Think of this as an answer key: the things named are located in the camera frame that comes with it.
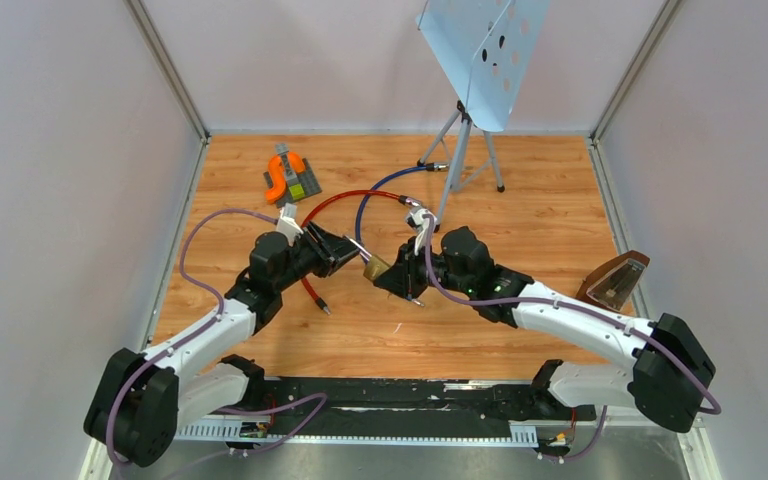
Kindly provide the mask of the brass padlock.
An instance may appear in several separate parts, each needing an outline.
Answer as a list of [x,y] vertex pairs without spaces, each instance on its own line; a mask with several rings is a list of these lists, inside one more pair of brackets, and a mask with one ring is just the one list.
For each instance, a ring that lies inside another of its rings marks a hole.
[[357,240],[349,238],[349,241],[357,247],[360,257],[365,261],[363,276],[370,282],[374,282],[384,272],[391,268],[389,263],[381,259],[379,256],[369,252]]

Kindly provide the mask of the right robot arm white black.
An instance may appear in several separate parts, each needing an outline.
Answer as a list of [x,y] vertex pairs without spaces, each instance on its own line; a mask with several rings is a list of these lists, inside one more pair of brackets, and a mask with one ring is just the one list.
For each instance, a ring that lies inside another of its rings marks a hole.
[[544,417],[582,405],[635,408],[686,433],[698,415],[722,412],[710,390],[716,367],[685,320],[669,313],[632,317],[563,295],[497,263],[467,227],[446,233],[440,251],[424,235],[411,238],[392,265],[369,277],[409,300],[434,288],[490,322],[554,335],[605,359],[603,365],[546,362],[530,392]]

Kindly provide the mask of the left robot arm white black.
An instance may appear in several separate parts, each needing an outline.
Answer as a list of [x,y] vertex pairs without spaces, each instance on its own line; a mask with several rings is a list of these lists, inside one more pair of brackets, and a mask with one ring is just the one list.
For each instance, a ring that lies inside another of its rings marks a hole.
[[87,435],[117,467],[147,467],[177,430],[223,407],[258,411],[266,400],[262,371],[228,350],[264,329],[282,294],[309,275],[333,275],[359,253],[345,236],[310,223],[293,235],[260,235],[249,264],[204,317],[171,339],[108,359],[84,420]]

